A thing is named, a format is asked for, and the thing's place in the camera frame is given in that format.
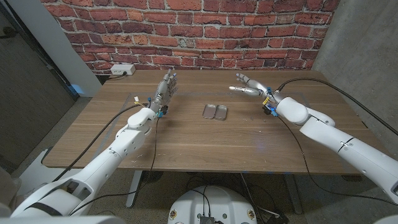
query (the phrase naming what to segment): small metal container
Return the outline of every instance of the small metal container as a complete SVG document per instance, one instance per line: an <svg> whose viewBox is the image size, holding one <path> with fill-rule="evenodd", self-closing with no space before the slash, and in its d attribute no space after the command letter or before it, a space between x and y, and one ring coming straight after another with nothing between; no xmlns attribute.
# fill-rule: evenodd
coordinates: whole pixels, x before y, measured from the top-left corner
<svg viewBox="0 0 398 224"><path fill-rule="evenodd" d="M203 117L213 119L216 114L216 105L206 105L203 110Z"/></svg>
<svg viewBox="0 0 398 224"><path fill-rule="evenodd" d="M225 121L227 108L224 105L217 105L214 119L218 121Z"/></svg>

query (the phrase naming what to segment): red brick wall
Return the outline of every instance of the red brick wall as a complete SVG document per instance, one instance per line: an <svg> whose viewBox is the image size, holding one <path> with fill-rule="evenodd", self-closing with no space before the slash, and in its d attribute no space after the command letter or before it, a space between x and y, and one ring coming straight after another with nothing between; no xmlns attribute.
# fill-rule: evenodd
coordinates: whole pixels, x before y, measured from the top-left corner
<svg viewBox="0 0 398 224"><path fill-rule="evenodd" d="M92 71L311 69L338 0L41 0Z"/></svg>

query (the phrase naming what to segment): electrical outlet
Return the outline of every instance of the electrical outlet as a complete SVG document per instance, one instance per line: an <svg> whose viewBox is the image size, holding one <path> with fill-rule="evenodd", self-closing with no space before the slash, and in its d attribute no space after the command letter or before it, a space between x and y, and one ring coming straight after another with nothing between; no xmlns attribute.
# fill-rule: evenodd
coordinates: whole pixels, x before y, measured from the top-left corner
<svg viewBox="0 0 398 224"><path fill-rule="evenodd" d="M127 75L132 75L136 68L134 65L113 65L111 71L113 75L123 75L124 72L127 72Z"/></svg>

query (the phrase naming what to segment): gray wall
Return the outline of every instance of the gray wall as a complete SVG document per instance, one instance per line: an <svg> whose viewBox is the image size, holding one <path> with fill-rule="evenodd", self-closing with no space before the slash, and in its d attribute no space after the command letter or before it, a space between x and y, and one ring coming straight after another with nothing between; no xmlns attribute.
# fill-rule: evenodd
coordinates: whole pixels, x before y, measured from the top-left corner
<svg viewBox="0 0 398 224"><path fill-rule="evenodd" d="M397 9L396 0L342 0L312 67L395 129L398 129ZM350 100L347 102L398 159L398 136Z"/></svg>

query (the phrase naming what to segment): black cable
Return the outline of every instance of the black cable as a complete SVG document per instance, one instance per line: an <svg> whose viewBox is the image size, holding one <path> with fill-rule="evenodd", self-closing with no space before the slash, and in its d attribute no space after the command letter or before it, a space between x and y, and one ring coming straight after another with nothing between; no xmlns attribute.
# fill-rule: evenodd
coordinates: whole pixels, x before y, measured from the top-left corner
<svg viewBox="0 0 398 224"><path fill-rule="evenodd" d="M356 103L358 106L360 106L363 110L365 110L366 112L368 112L373 118L375 118L376 120L378 120L382 125L384 125L386 128L390 129L390 131L392 131L394 134L396 134L398 136L398 131L395 130L393 127L391 127L389 124L387 124L385 121L383 121L381 118L379 118L376 114L374 114L372 111L370 111L369 109L367 109L362 103L360 103L358 100L355 100L352 96L350 96L348 93L344 92L343 90L340 90L339 88L337 88L336 86L323 81L323 80L319 80L317 78L293 78L291 80L287 80L286 82L282 83L280 85L280 87L278 87L277 91L282 91L282 89L285 87L286 84L290 83L290 82L294 82L294 81L300 81L300 80L307 80L307 81L315 81L315 82L320 82L323 83L327 86L332 87L333 89L337 90L338 92L340 92L341 94L347 96L350 100L352 100L354 103Z"/></svg>
<svg viewBox="0 0 398 224"><path fill-rule="evenodd" d="M114 80L114 79L121 78L121 77L126 76L126 75L127 75L127 72L123 72L122 75L119 75L119 76L116 76L116 77L112 77L112 78L108 78L108 80Z"/></svg>
<svg viewBox="0 0 398 224"><path fill-rule="evenodd" d="M313 182L317 187L319 187L320 189L322 189L322 190L324 190L324 191L326 191L326 192L328 192L328 193L335 194L335 195L341 195L341 196L347 196L347 197L368 198L368 199L379 200L379 201L382 201L382 202L390 203L391 205L398 206L397 203L390 202L390 201L388 201L388 200L384 200L384 199L381 199L381 198L370 197L370 196L364 196L364 195L351 195L351 194L337 193L337 192L332 192L332 191L330 191L330 190L324 189L323 187L319 186L319 185L315 182L315 180L312 178L312 175L311 175L311 173L310 173L310 169L308 168L307 160L305 159L304 151L303 151L303 149L302 149L302 147L301 147L301 145L300 145L300 143L299 143L299 140L296 138L296 135L295 135L295 134L293 133L293 131L287 126L287 124L285 123L285 121L282 120L282 118L280 118L280 117L278 117L278 118L285 124L286 128L290 131L290 133L292 133L293 137L296 139L297 144L298 144L298 146L299 146L299 148L300 148L300 150L301 150L301 153L302 153L302 155L303 155L304 163L305 163L305 167L307 168L308 175L310 176L312 182Z"/></svg>
<svg viewBox="0 0 398 224"><path fill-rule="evenodd" d="M62 173L60 175L58 175L58 177L56 177L53 182L59 180L63 175L65 175L68 171L70 171L70 169L80 160L80 158L86 154L86 152L89 150L89 148L94 144L94 142L99 138L99 136L105 131L105 129L122 113L126 112L127 110L131 109L131 108L135 108L137 106L140 105L132 105L129 106L128 108L120 111L118 114L116 114L107 124L105 124L104 128L99 131L99 133L95 136L95 138L89 143L89 145L85 148L85 150L83 150L83 152L80 153L80 155L64 170L62 171Z"/></svg>
<svg viewBox="0 0 398 224"><path fill-rule="evenodd" d="M150 175L152 174L152 168L154 167L154 163L155 163L155 158L156 158L156 144L157 144L157 123L159 122L159 119L156 121L156 128L155 128L155 153L154 153L154 159L152 160L152 165L150 166L149 169L149 174L148 174L148 179L147 181L142 185L142 187L140 187L138 190L135 190L133 192L129 192L129 193L124 193L124 194L107 194L107 195L102 195L99 196L97 198L94 198L93 200L90 200L89 202L83 204L82 206L78 207L76 210L72 211L69 216L73 215L75 212L79 211L81 208L85 207L86 205L88 205L89 203L93 203L94 201L104 198L104 197L113 197L113 196L125 196L125 195L130 195L130 194L134 194L137 193L138 191L140 191L141 189L143 189L149 182L150 180Z"/></svg>

